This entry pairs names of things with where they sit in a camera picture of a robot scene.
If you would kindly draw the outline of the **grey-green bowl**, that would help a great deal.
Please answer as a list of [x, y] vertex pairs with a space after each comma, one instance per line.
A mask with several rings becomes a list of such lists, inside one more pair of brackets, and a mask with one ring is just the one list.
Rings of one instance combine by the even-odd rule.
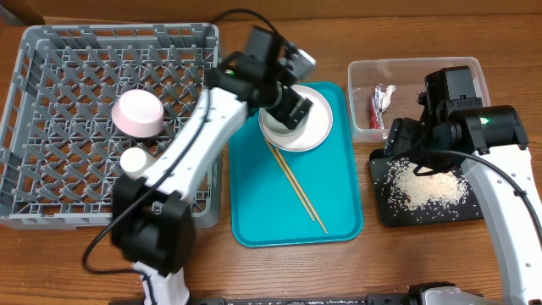
[[307, 114], [301, 121], [297, 124], [294, 129], [288, 129], [283, 123], [280, 123], [276, 120], [271, 114], [269, 114], [264, 108], [259, 110], [259, 123], [260, 125], [268, 130], [271, 134], [276, 136], [293, 136], [296, 133], [299, 133], [304, 129], [309, 115]]

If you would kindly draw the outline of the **white rice pile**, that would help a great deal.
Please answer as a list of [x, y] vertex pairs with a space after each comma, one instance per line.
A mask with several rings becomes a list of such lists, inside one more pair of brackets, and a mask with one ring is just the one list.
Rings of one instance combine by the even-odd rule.
[[393, 220], [405, 217], [415, 223], [456, 220], [467, 202], [470, 185], [453, 171], [416, 176], [416, 164], [402, 158], [388, 164], [376, 194], [384, 201]]

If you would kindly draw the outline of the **red snack wrapper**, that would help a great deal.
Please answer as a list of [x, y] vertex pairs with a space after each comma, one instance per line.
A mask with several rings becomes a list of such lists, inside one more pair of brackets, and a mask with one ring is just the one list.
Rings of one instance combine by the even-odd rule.
[[378, 84], [373, 88], [370, 98], [370, 128], [384, 128], [384, 112], [391, 105], [391, 97], [395, 92], [395, 85], [383, 86]]

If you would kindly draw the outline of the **small pink-white bowl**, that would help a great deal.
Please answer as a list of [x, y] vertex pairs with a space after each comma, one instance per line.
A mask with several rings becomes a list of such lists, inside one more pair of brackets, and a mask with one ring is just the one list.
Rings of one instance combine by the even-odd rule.
[[123, 93], [115, 102], [111, 117], [114, 125], [126, 135], [149, 138], [161, 132], [164, 108], [153, 93], [133, 89]]

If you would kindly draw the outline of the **small white cup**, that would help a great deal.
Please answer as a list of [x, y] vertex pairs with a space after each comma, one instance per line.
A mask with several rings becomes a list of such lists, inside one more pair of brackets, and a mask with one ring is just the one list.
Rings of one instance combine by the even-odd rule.
[[127, 176], [136, 180], [155, 162], [151, 154], [139, 147], [131, 147], [121, 154], [119, 165]]

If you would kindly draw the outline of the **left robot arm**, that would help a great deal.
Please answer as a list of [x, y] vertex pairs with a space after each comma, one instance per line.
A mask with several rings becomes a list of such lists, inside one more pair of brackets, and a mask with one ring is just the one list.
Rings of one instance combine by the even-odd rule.
[[258, 110], [287, 129], [305, 119], [312, 102], [293, 86], [315, 59], [275, 31], [254, 27], [246, 48], [210, 69], [191, 116], [158, 160], [138, 178], [113, 186], [111, 241], [133, 263], [145, 304], [185, 304], [181, 271], [195, 243], [191, 201], [225, 143]]

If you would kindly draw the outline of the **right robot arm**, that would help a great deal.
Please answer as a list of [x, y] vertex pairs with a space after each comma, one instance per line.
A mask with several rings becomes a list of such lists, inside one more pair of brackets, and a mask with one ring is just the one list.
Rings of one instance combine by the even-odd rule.
[[486, 107], [467, 66], [426, 76], [420, 119], [393, 121], [383, 154], [427, 176], [454, 167], [471, 186], [495, 250], [505, 304], [541, 302], [541, 201], [528, 137], [509, 105]]

